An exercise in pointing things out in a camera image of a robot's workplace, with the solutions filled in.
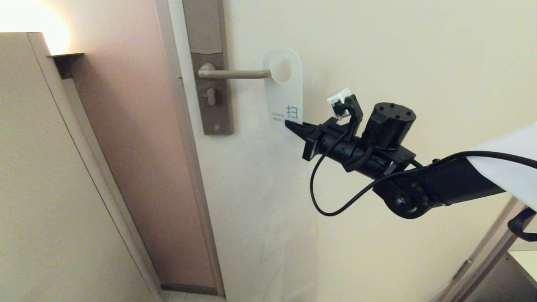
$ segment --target cable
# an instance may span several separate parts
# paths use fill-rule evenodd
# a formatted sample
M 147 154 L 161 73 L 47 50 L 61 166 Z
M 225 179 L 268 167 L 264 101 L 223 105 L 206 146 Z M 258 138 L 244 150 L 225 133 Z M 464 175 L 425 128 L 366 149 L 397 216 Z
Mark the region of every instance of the cable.
M 315 164 L 315 167 L 313 168 L 313 171 L 311 172 L 311 178 L 309 179 L 309 193 L 311 195 L 311 201 L 313 202 L 313 205 L 315 206 L 317 211 L 319 211 L 319 213 L 321 213 L 321 214 L 323 214 L 325 216 L 335 216 L 337 214 L 331 215 L 331 213 L 327 213 L 327 212 L 324 212 L 323 210 L 321 210 L 321 208 L 317 204 L 317 201 L 315 200 L 315 194 L 313 193 L 313 179 L 315 178 L 315 173 L 317 173 L 317 169 L 319 168 L 319 165 L 321 164 L 323 159 L 326 157 L 327 154 L 329 154 L 332 151 L 332 149 L 334 149 L 334 147 L 339 142 L 341 142 L 341 140 L 343 140 L 345 138 L 345 136 L 349 133 L 349 130 L 350 130 L 350 128 L 347 129 L 345 132 L 343 132 L 343 134 L 340 137 L 338 137 L 338 139 L 323 153 L 323 155 L 321 155 L 321 158 Z
M 490 157 L 493 159 L 500 159 L 500 160 L 523 164 L 525 166 L 532 167 L 533 169 L 537 169 L 536 160 L 527 159 L 525 157 L 518 156 L 518 155 L 512 155 L 512 154 L 501 153 L 501 152 L 492 152 L 492 151 L 464 151 L 464 152 L 455 153 L 442 160 L 433 162 L 431 164 L 431 168 L 453 161 L 453 160 L 457 160 L 457 159 L 460 159 L 463 157 L 469 157 L 469 156 Z
M 412 159 L 412 160 L 410 161 L 410 164 L 413 165 L 413 166 L 416 167 L 416 168 L 423 168 L 423 165 L 420 164 L 420 163 L 419 163 L 417 160 L 415 160 L 415 159 Z
M 369 147 L 367 147 L 367 149 L 366 149 L 365 153 L 362 155 L 362 157 L 360 157 L 360 159 L 354 161 L 351 158 L 350 160 L 345 162 L 343 164 L 343 168 L 345 168 L 345 171 L 357 170 L 361 166 L 363 166 L 369 160 L 371 155 L 373 154 L 374 149 L 375 148 L 373 146 L 369 146 Z
M 341 139 L 343 139 L 345 134 L 346 133 L 344 133 L 339 139 L 337 139 L 336 142 L 334 142 L 332 144 L 332 146 L 330 146 L 330 148 L 328 148 L 328 150 L 326 150 L 326 152 L 323 153 L 323 155 L 321 156 L 321 158 L 319 159 L 319 161 L 315 165 L 315 168 L 313 169 L 313 172 L 311 173 L 311 179 L 310 179 L 310 182 L 309 182 L 309 190 L 310 190 L 310 194 L 311 194 L 311 199 L 313 201 L 313 204 L 314 204 L 315 208 L 317 209 L 317 211 L 319 211 L 319 213 L 323 214 L 324 216 L 328 216 L 328 217 L 332 217 L 332 216 L 336 216 L 336 215 L 341 214 L 348 207 L 350 207 L 356 200 L 358 200 L 360 197 L 362 197 L 367 191 L 369 191 L 376 184 L 378 184 L 378 183 L 380 183 L 382 181 L 385 181 L 385 180 L 390 179 L 390 178 L 395 177 L 395 176 L 401 176 L 401 175 L 405 175 L 405 174 L 409 174 L 409 173 L 415 173 L 415 172 L 418 172 L 418 171 L 421 171 L 421 170 L 426 170 L 427 171 L 428 169 L 434 168 L 434 167 L 439 166 L 441 164 L 445 164 L 447 162 L 450 162 L 450 161 L 453 161 L 453 160 L 456 160 L 456 159 L 460 159 L 460 158 L 463 158 L 463 157 L 468 157 L 468 156 L 490 157 L 490 158 L 495 158 L 495 159 L 507 160 L 507 161 L 511 161 L 511 162 L 515 162 L 515 163 L 520 163 L 520 164 L 529 166 L 531 168 L 537 169 L 537 161 L 536 160 L 527 159 L 525 157 L 521 157 L 521 156 L 517 156 L 517 155 L 501 153 L 501 152 L 491 152 L 491 151 L 465 151 L 465 152 L 459 152 L 459 153 L 452 154 L 452 155 L 450 155 L 450 156 L 448 156 L 448 157 L 446 157 L 446 158 L 444 158 L 442 160 L 435 161 L 435 162 L 433 162 L 432 164 L 430 164 L 430 165 L 428 165 L 426 167 L 421 166 L 417 161 L 413 160 L 415 163 L 411 162 L 412 164 L 414 164 L 414 165 L 417 164 L 417 165 L 420 165 L 421 167 L 417 167 L 415 169 L 396 172 L 396 173 L 392 173 L 392 174 L 382 176 L 379 179 L 376 179 L 375 181 L 373 181 L 373 182 L 369 183 L 367 186 L 365 186 L 360 192 L 358 192 L 358 194 L 354 195 L 354 197 L 351 198 L 351 200 L 349 200 L 345 205 L 343 205 L 338 210 L 336 210 L 334 212 L 324 212 L 323 210 L 321 210 L 319 208 L 319 205 L 317 205 L 317 201 L 315 200 L 315 195 L 313 193 L 313 179 L 315 177 L 315 172 L 317 172 L 317 168 L 321 164 L 322 160 L 326 157 L 326 155 L 330 151 L 332 151 L 332 149 L 335 147 L 335 145 L 337 143 L 339 143 L 341 141 Z

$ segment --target chinese character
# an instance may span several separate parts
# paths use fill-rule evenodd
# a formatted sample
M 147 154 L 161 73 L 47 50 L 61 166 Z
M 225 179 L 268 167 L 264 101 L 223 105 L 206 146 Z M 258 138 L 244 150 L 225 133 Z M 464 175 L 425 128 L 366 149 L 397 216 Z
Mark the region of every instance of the chinese character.
M 298 113 L 298 108 L 287 106 L 287 117 L 288 118 L 297 119 L 297 118 L 299 118 L 298 114 L 299 114 Z

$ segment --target wooden door frame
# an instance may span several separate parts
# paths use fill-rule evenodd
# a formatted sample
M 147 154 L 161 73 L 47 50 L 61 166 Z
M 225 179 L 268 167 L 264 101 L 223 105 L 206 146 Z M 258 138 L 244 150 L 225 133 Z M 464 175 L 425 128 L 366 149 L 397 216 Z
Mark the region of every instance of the wooden door frame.
M 507 222 L 525 208 L 524 203 L 511 197 L 485 237 L 436 302 L 464 301 L 470 296 L 517 239 L 507 228 Z
M 158 18 L 158 25 L 161 30 L 164 55 L 168 64 L 168 69 L 164 70 L 163 72 L 168 74 L 170 87 L 176 100 L 175 105 L 179 120 L 179 130 L 181 131 L 181 140 L 183 141 L 183 146 L 185 147 L 191 183 L 194 189 L 198 212 L 200 214 L 201 227 L 203 229 L 205 243 L 209 253 L 209 260 L 211 262 L 211 269 L 216 285 L 216 291 L 218 296 L 225 296 L 222 273 L 220 271 L 216 243 L 214 241 L 213 228 L 211 225 L 211 218 L 209 217 L 207 198 L 205 196 L 205 189 L 201 177 L 198 152 L 196 149 L 194 132 L 192 130 L 192 123 L 188 111 L 188 103 L 186 101 L 185 90 L 182 86 L 183 81 L 180 80 L 182 72 L 179 64 L 179 54 L 177 52 L 176 39 L 173 32 L 168 0 L 155 1 L 155 9 Z M 179 30 L 186 32 L 186 24 L 181 26 Z

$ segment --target black cable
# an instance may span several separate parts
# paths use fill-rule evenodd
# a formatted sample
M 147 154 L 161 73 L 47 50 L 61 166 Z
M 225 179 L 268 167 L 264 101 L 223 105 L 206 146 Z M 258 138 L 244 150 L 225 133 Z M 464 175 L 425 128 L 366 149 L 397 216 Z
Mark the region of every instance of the black cable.
M 535 211 L 532 208 L 527 207 L 520 213 L 518 213 L 513 219 L 509 220 L 509 222 L 507 223 L 507 227 L 518 238 L 521 238 L 526 241 L 537 241 L 537 234 L 524 232 L 524 224 L 526 220 L 528 220 L 534 215 Z
M 323 214 L 325 216 L 335 216 L 337 214 L 331 215 L 331 213 L 324 212 L 323 210 L 321 210 L 319 205 L 317 205 L 317 201 L 315 200 L 315 194 L 313 193 L 313 179 L 315 178 L 315 173 L 317 173 L 317 169 L 319 168 L 319 165 L 321 164 L 323 159 L 326 157 L 327 154 L 329 154 L 332 151 L 332 149 L 334 149 L 334 147 L 339 142 L 341 142 L 341 140 L 343 140 L 345 138 L 345 136 L 347 135 L 347 133 L 349 132 L 350 129 L 351 128 L 349 128 L 345 132 L 343 132 L 343 134 L 340 137 L 338 137 L 338 139 L 323 153 L 323 155 L 321 155 L 321 158 L 317 161 L 317 163 L 315 164 L 315 167 L 313 168 L 313 171 L 311 172 L 311 178 L 309 179 L 309 193 L 311 195 L 311 201 L 313 201 L 313 205 L 315 206 L 317 211 L 319 211 L 319 213 L 321 213 L 321 214 Z
M 373 154 L 373 150 L 375 150 L 375 148 L 373 146 L 369 146 L 367 147 L 362 157 L 360 157 L 360 159 L 358 160 L 352 160 L 352 158 L 349 159 L 347 162 L 343 164 L 343 168 L 345 168 L 345 171 L 352 171 L 352 170 L 359 169 L 369 160 L 369 158 Z
M 379 179 L 376 179 L 375 181 L 373 181 L 373 182 L 369 183 L 367 186 L 365 186 L 360 192 L 358 192 L 358 194 L 354 195 L 354 197 L 351 198 L 351 200 L 349 200 L 344 206 L 342 206 L 338 210 L 336 210 L 334 212 L 324 212 L 323 210 L 321 210 L 319 208 L 319 206 L 317 205 L 317 201 L 315 200 L 315 195 L 313 193 L 313 179 L 315 177 L 315 172 L 317 172 L 317 168 L 321 164 L 321 161 L 325 158 L 326 154 L 328 154 L 330 151 L 332 151 L 332 149 L 335 147 L 335 145 L 337 143 L 339 143 L 341 141 L 341 139 L 343 139 L 343 137 L 345 137 L 345 134 L 346 133 L 344 133 L 339 139 L 337 139 L 336 142 L 334 142 L 332 144 L 332 146 L 330 146 L 330 148 L 328 148 L 328 150 L 326 150 L 326 152 L 323 153 L 323 155 L 321 156 L 321 158 L 319 159 L 319 161 L 315 165 L 315 168 L 313 169 L 313 172 L 311 173 L 311 179 L 310 179 L 310 182 L 309 182 L 309 190 L 310 190 L 310 194 L 311 194 L 311 199 L 313 201 L 313 204 L 314 204 L 315 208 L 317 209 L 317 211 L 319 211 L 319 213 L 323 214 L 324 216 L 328 216 L 328 217 L 332 217 L 332 216 L 336 216 L 336 215 L 341 214 L 348 207 L 350 207 L 356 200 L 358 200 L 360 197 L 362 197 L 367 191 L 369 191 L 376 184 L 378 184 L 378 183 L 380 183 L 382 181 L 385 181 L 385 180 L 390 179 L 390 178 L 395 177 L 395 176 L 414 173 L 414 172 L 421 171 L 421 170 L 428 170 L 430 168 L 439 166 L 441 164 L 444 164 L 444 163 L 447 163 L 447 162 L 450 162 L 450 161 L 453 161 L 453 160 L 456 160 L 456 159 L 460 159 L 460 158 L 463 158 L 463 157 L 467 157 L 467 156 L 490 157 L 490 158 L 495 158 L 495 159 L 507 160 L 507 161 L 520 163 L 520 164 L 529 166 L 531 168 L 537 169 L 537 161 L 536 160 L 527 159 L 525 157 L 521 157 L 521 156 L 517 156 L 517 155 L 501 153 L 501 152 L 491 152 L 491 151 L 465 151 L 465 152 L 459 152 L 459 153 L 452 154 L 452 155 L 450 155 L 450 156 L 448 156 L 448 157 L 446 157 L 446 158 L 444 158 L 442 160 L 435 161 L 432 164 L 428 165 L 427 167 L 421 166 L 421 167 L 416 168 L 416 169 L 396 172 L 396 173 L 392 173 L 392 174 L 382 176 Z
M 416 167 L 416 168 L 423 168 L 423 165 L 420 164 L 420 163 L 419 163 L 417 160 L 415 160 L 415 159 L 412 159 L 412 160 L 410 161 L 410 164 L 413 165 L 413 166 Z
M 431 168 L 453 161 L 453 160 L 457 160 L 457 159 L 460 159 L 463 157 L 469 157 L 469 156 L 490 157 L 493 159 L 500 159 L 500 160 L 523 164 L 525 166 L 532 167 L 533 169 L 537 169 L 536 160 L 527 159 L 525 157 L 518 156 L 518 155 L 512 155 L 512 154 L 501 153 L 501 152 L 492 152 L 492 151 L 464 151 L 464 152 L 455 153 L 444 159 L 433 162 L 431 164 Z

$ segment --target beige cabinet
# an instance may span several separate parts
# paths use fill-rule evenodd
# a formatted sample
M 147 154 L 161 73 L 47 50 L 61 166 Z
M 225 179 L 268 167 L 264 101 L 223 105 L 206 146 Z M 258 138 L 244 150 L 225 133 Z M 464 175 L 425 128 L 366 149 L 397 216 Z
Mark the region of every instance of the beige cabinet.
M 154 301 L 59 110 L 44 45 L 0 34 L 0 301 Z

